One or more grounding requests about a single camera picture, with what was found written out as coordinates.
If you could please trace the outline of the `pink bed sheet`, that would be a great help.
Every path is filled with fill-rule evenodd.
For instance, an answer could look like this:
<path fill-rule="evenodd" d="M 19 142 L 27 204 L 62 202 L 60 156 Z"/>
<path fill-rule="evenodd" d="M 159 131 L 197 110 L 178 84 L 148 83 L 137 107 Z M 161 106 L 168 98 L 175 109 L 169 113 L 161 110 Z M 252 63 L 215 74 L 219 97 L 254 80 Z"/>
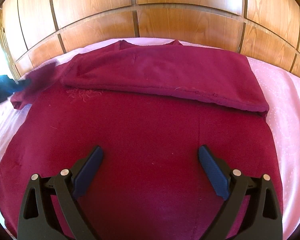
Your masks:
<path fill-rule="evenodd" d="M 248 58 L 270 106 L 266 122 L 274 137 L 283 186 L 283 237 L 300 225 L 300 78 L 274 65 Z M 21 110 L 0 104 L 0 161 L 31 105 Z M 0 223 L 4 218 L 0 213 Z"/>

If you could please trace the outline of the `wooden panelled wardrobe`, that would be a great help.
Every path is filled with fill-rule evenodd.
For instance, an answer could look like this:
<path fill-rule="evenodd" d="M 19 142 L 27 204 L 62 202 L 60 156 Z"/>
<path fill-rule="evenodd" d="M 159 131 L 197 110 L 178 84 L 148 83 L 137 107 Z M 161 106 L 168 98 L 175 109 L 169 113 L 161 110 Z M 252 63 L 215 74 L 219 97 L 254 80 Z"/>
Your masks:
<path fill-rule="evenodd" d="M 0 45 L 14 78 L 128 37 L 222 48 L 300 77 L 300 0 L 0 0 Z"/>

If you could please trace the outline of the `dark red knit garment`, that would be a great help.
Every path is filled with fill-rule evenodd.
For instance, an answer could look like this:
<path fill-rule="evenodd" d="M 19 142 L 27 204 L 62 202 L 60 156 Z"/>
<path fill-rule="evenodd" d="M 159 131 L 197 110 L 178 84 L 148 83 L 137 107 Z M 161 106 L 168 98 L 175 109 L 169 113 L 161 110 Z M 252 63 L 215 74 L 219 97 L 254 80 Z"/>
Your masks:
<path fill-rule="evenodd" d="M 30 177 L 58 174 L 100 146 L 78 203 L 102 239 L 198 239 L 222 198 L 197 152 L 246 176 L 282 181 L 269 105 L 248 59 L 227 50 L 118 41 L 48 64 L 12 96 L 28 111 L 0 162 L 0 211 L 16 234 Z"/>

